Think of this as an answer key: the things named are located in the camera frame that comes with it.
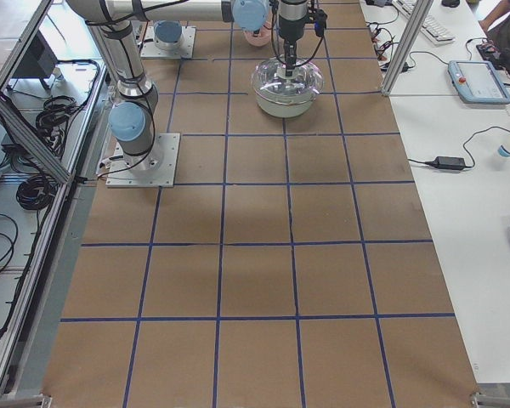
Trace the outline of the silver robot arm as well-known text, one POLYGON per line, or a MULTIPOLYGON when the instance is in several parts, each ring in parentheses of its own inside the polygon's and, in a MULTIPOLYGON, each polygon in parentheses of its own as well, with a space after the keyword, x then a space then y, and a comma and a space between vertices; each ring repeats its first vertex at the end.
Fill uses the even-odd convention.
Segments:
POLYGON ((193 20, 235 22, 243 31, 255 32, 270 21, 270 35, 283 45, 274 46, 274 58, 252 75, 258 105, 275 117, 295 117, 312 104, 308 73, 316 69, 310 59, 299 59, 297 43, 307 24, 322 38, 326 13, 308 1, 71 1, 70 7, 102 38, 101 51, 110 57, 118 75, 122 98, 140 100, 154 94, 145 74, 133 34, 133 21, 193 20))
POLYGON ((158 20, 154 23, 154 43, 159 49, 171 51, 179 47, 183 27, 176 20, 158 20))

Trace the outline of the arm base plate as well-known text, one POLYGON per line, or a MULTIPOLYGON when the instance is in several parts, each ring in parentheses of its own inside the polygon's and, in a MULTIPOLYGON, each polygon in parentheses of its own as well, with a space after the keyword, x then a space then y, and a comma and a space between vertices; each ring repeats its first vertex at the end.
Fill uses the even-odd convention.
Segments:
POLYGON ((164 42, 149 26, 142 42, 140 56, 142 59, 190 60, 193 57, 196 28, 183 26, 182 35, 177 42, 164 42))
POLYGON ((159 133, 148 156, 137 159, 124 155, 116 142, 115 156, 110 164, 105 184, 110 188, 173 187, 179 156, 179 133, 159 133))

